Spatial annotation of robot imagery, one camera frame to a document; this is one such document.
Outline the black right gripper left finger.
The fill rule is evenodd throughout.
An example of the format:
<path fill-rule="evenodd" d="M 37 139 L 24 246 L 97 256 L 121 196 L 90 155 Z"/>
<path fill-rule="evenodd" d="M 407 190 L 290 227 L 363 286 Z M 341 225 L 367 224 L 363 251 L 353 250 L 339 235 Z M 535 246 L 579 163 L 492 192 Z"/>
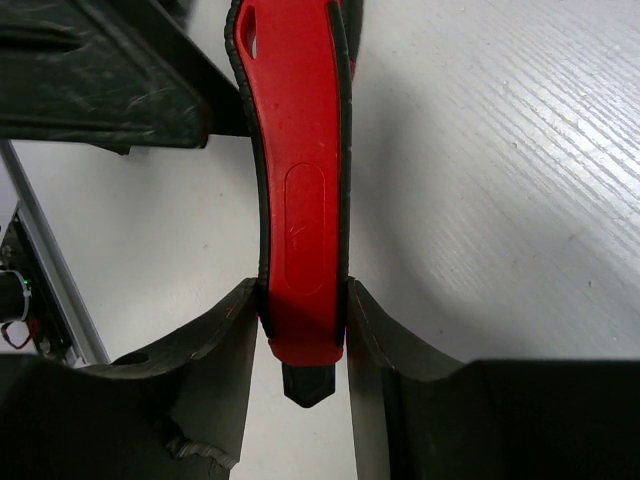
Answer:
<path fill-rule="evenodd" d="M 112 364 L 1 358 L 5 479 L 226 479 L 240 459 L 255 283 Z"/>

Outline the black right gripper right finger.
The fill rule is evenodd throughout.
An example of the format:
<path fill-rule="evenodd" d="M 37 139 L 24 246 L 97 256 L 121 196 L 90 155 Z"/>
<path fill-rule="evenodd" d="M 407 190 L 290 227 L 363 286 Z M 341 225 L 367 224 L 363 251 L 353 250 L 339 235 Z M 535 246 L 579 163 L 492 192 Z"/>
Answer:
<path fill-rule="evenodd" d="M 635 479 L 639 365 L 451 358 L 348 285 L 362 479 Z"/>

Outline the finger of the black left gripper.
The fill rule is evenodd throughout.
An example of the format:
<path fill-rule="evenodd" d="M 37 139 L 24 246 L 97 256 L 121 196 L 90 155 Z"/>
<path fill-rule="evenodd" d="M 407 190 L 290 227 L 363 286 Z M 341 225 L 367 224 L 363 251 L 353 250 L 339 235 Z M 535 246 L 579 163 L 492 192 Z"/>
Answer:
<path fill-rule="evenodd" d="M 5 1 L 1 136 L 196 149 L 249 130 L 238 89 L 189 38 L 190 1 Z"/>

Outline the red folding knife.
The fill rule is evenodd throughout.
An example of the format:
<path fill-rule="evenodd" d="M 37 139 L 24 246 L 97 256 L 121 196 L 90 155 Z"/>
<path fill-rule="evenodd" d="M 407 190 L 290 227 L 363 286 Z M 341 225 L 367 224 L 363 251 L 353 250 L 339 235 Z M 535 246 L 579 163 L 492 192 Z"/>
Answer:
<path fill-rule="evenodd" d="M 335 390 L 349 264 L 352 73 L 343 1 L 235 1 L 225 48 L 256 170 L 258 315 L 287 398 Z"/>

